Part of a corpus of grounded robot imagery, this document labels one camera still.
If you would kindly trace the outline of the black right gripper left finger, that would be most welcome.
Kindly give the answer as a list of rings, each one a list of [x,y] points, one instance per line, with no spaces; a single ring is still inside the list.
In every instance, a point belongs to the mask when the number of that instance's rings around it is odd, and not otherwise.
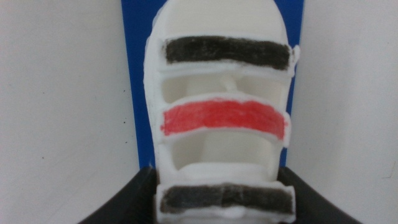
[[[157,173],[142,168],[114,197],[79,224],[153,224]]]

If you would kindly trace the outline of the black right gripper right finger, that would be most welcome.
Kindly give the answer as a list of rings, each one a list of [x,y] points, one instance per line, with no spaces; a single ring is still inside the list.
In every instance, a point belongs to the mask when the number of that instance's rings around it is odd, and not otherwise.
[[[280,167],[277,180],[295,189],[294,224],[360,224],[357,219],[321,196],[288,167]]]

